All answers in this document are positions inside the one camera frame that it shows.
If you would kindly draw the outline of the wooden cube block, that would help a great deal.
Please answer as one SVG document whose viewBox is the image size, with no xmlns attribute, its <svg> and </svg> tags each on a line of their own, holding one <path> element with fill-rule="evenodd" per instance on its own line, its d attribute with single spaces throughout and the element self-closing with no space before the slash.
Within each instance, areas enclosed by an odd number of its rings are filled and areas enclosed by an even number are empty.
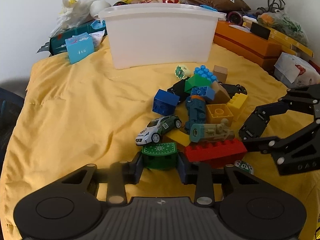
<svg viewBox="0 0 320 240">
<path fill-rule="evenodd" d="M 221 83 L 225 83 L 228 76 L 228 69 L 215 65 L 213 68 L 213 75 L 217 77 L 218 81 L 220 81 Z"/>
</svg>

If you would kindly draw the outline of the yellow flat block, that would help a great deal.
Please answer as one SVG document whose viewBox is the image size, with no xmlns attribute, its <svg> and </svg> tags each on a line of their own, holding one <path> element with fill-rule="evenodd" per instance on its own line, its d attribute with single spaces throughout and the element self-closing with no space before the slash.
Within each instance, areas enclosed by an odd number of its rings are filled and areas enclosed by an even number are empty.
<svg viewBox="0 0 320 240">
<path fill-rule="evenodd" d="M 179 129 L 171 130 L 164 135 L 164 138 L 173 140 L 184 147 L 187 147 L 190 144 L 189 135 Z"/>
</svg>

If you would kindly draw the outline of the light blue card box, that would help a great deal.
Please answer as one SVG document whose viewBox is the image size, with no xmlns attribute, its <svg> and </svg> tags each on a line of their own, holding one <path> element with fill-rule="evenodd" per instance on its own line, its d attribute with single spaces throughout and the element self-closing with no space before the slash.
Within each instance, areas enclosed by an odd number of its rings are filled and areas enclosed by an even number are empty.
<svg viewBox="0 0 320 240">
<path fill-rule="evenodd" d="M 88 33 L 65 39 L 65 44 L 71 64 L 81 61 L 94 52 L 93 41 Z"/>
</svg>

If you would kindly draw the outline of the brown padded envelope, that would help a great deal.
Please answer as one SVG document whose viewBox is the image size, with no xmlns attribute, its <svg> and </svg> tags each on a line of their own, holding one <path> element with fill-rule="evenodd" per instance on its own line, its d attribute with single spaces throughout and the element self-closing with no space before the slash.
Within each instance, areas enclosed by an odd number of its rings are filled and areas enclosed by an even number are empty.
<svg viewBox="0 0 320 240">
<path fill-rule="evenodd" d="M 243 0 L 185 0 L 192 5 L 207 5 L 217 11 L 250 11 L 251 8 Z"/>
</svg>

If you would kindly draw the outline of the tan wooden wedge block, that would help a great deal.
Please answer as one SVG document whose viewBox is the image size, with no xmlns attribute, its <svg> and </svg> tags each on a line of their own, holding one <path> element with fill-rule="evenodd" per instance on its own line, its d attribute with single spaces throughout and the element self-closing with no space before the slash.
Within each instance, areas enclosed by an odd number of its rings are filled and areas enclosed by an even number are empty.
<svg viewBox="0 0 320 240">
<path fill-rule="evenodd" d="M 211 88 L 215 92 L 213 104 L 227 103 L 231 99 L 227 90 L 225 90 L 217 81 L 214 81 L 211 84 Z"/>
</svg>

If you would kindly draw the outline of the teal toy robot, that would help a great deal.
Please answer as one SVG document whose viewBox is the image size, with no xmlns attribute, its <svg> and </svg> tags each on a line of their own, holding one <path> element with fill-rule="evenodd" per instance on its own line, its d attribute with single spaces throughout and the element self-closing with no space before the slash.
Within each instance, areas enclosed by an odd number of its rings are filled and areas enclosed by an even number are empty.
<svg viewBox="0 0 320 240">
<path fill-rule="evenodd" d="M 206 102 L 205 99 L 191 95 L 185 101 L 185 107 L 188 112 L 188 121 L 185 123 L 185 131 L 190 134 L 193 124 L 204 124 L 206 122 Z"/>
</svg>

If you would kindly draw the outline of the bag of green pieces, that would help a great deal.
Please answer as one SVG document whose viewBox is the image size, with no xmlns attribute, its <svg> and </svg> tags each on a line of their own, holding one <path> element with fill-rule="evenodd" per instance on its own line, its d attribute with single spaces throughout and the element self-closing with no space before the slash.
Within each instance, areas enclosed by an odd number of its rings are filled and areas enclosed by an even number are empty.
<svg viewBox="0 0 320 240">
<path fill-rule="evenodd" d="M 277 30 L 306 47 L 309 45 L 308 37 L 302 26 L 282 11 L 265 12 L 258 16 L 258 23 Z"/>
</svg>

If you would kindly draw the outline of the black toy chassis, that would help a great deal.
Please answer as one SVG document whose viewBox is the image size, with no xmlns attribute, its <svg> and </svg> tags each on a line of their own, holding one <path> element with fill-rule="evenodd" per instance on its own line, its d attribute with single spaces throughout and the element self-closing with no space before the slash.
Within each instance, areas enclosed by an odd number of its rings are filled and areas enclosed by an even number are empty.
<svg viewBox="0 0 320 240">
<path fill-rule="evenodd" d="M 237 84 L 237 85 L 231 85 L 231 84 L 226 84 L 222 83 L 221 86 L 227 91 L 228 95 L 232 98 L 235 96 L 236 93 L 238 94 L 245 94 L 247 95 L 247 90 L 245 89 L 244 86 Z"/>
</svg>

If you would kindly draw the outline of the white wipe sachets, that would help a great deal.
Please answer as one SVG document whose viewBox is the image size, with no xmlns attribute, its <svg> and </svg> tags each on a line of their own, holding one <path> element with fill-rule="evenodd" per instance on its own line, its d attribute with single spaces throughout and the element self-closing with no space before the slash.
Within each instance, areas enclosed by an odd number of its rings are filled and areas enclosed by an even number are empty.
<svg viewBox="0 0 320 240">
<path fill-rule="evenodd" d="M 97 31 L 97 32 L 91 33 L 89 35 L 92 38 L 94 48 L 98 48 L 100 46 L 104 36 L 105 36 L 105 31 L 104 30 Z"/>
</svg>

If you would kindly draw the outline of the blue cube block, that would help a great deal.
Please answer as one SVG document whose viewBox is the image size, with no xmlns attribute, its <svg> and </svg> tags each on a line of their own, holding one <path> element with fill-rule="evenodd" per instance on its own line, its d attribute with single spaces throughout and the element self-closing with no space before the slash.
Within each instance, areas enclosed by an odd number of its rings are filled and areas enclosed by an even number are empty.
<svg viewBox="0 0 320 240">
<path fill-rule="evenodd" d="M 152 111 L 163 116 L 173 115 L 180 97 L 159 89 L 153 98 Z"/>
</svg>

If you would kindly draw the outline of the white green toy car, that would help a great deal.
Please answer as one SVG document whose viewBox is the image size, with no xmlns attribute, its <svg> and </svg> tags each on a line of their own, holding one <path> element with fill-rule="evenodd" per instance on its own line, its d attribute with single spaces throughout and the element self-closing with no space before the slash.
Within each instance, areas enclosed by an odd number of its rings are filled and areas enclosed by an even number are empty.
<svg viewBox="0 0 320 240">
<path fill-rule="evenodd" d="M 169 115 L 153 119 L 136 136 L 135 143 L 137 146 L 160 143 L 163 135 L 173 129 L 180 129 L 181 126 L 182 122 L 177 115 Z"/>
</svg>

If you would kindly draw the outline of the white printed snack bag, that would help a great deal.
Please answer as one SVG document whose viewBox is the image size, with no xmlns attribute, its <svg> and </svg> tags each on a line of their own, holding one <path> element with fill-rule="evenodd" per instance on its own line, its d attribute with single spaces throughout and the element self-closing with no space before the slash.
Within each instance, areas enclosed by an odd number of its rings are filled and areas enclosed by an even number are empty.
<svg viewBox="0 0 320 240">
<path fill-rule="evenodd" d="M 315 68 L 295 55 L 282 52 L 274 67 L 274 76 L 287 88 L 319 84 Z"/>
</svg>

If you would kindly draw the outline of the orange cardboard box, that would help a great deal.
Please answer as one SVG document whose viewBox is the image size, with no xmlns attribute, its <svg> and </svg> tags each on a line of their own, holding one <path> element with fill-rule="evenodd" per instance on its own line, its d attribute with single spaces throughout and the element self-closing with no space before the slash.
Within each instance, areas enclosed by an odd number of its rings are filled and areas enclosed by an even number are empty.
<svg viewBox="0 0 320 240">
<path fill-rule="evenodd" d="M 214 43 L 258 64 L 268 73 L 274 72 L 274 65 L 284 51 L 278 41 L 263 39 L 225 21 L 217 23 Z"/>
</svg>

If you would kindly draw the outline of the green semicircle block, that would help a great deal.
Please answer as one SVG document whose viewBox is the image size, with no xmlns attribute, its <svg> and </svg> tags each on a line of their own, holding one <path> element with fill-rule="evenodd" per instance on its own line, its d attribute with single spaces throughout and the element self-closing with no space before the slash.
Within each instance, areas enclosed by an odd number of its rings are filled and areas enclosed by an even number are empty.
<svg viewBox="0 0 320 240">
<path fill-rule="evenodd" d="M 142 148 L 144 167 L 152 170 L 172 169 L 176 165 L 177 153 L 175 142 L 144 146 Z"/>
</svg>

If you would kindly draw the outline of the black toy car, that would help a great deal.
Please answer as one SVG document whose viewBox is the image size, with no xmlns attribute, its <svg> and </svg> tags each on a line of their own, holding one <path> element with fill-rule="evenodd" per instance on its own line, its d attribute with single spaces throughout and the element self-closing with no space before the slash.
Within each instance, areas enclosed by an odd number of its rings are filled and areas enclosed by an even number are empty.
<svg viewBox="0 0 320 240">
<path fill-rule="evenodd" d="M 189 92 L 185 92 L 185 82 L 189 80 L 189 77 L 187 77 L 186 79 L 182 79 L 180 81 L 178 81 L 177 83 L 175 83 L 172 87 L 167 89 L 167 92 L 171 93 L 171 94 L 175 94 L 176 96 L 179 96 L 179 101 L 178 104 L 183 103 L 187 97 L 190 96 Z"/>
</svg>

